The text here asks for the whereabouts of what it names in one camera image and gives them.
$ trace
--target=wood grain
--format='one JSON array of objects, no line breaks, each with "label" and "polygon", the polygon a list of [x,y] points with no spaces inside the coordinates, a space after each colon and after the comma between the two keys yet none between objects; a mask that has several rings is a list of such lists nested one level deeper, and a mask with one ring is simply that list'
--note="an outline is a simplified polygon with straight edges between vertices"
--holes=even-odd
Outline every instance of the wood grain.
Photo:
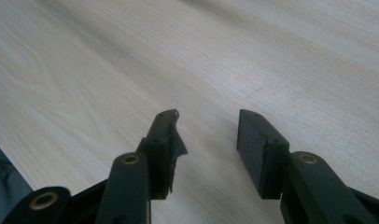
[{"label": "wood grain", "polygon": [[169,108],[189,155],[154,223],[283,223],[240,108],[379,198],[379,1],[0,0],[0,148],[33,189],[107,178]]}]

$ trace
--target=metal grommet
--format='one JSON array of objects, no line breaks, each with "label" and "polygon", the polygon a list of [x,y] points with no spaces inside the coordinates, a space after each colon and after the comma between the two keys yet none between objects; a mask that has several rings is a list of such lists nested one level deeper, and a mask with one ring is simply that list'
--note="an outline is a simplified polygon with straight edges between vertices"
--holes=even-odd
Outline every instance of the metal grommet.
[{"label": "metal grommet", "polygon": [[303,162],[306,162],[306,163],[309,163],[309,164],[315,164],[317,163],[317,159],[310,155],[310,154],[301,154],[300,155],[300,159],[303,161]]},{"label": "metal grommet", "polygon": [[140,158],[138,156],[135,156],[135,155],[128,155],[128,156],[125,156],[123,159],[122,159],[122,162],[124,164],[127,164],[127,165],[130,165],[130,164],[135,164],[137,163],[138,161],[140,161]]},{"label": "metal grommet", "polygon": [[54,191],[48,191],[33,198],[30,202],[32,210],[41,210],[51,206],[58,201],[59,195]]}]

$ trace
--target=dark object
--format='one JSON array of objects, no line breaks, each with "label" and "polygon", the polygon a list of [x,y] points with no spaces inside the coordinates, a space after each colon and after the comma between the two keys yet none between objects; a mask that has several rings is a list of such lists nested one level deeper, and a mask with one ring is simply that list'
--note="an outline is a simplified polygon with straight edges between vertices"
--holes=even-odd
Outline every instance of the dark object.
[{"label": "dark object", "polygon": [[0,223],[31,192],[33,190],[0,149]]},{"label": "dark object", "polygon": [[379,223],[379,200],[348,188],[309,152],[288,141],[262,115],[240,111],[237,149],[262,199],[280,199],[286,223]]},{"label": "dark object", "polygon": [[107,180],[71,197],[62,187],[29,194],[4,223],[150,223],[150,200],[166,199],[177,157],[187,154],[176,110],[160,113],[136,152],[114,160]]}]

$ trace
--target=black plastic bracket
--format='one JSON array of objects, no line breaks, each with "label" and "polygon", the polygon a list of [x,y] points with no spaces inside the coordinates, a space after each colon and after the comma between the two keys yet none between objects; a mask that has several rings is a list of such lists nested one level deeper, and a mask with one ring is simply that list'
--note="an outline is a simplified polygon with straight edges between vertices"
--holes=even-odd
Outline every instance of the black plastic bracket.
[{"label": "black plastic bracket", "polygon": [[262,199],[280,199],[286,223],[379,223],[379,200],[353,191],[328,164],[288,141],[258,113],[241,110],[237,149]]},{"label": "black plastic bracket", "polygon": [[175,124],[178,111],[161,112],[137,151],[118,156],[107,180],[71,197],[62,187],[37,190],[4,224],[150,223],[150,200],[166,199],[177,158],[187,150]]}]

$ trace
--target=light wood grain surface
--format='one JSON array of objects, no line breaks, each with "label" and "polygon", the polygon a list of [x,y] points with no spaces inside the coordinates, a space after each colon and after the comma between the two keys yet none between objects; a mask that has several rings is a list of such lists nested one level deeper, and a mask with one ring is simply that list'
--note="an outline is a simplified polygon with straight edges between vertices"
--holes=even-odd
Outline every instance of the light wood grain surface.
[{"label": "light wood grain surface", "polygon": [[239,109],[379,198],[379,1],[0,0],[0,148],[76,194],[177,108],[189,155],[154,223],[282,223],[235,150]]}]

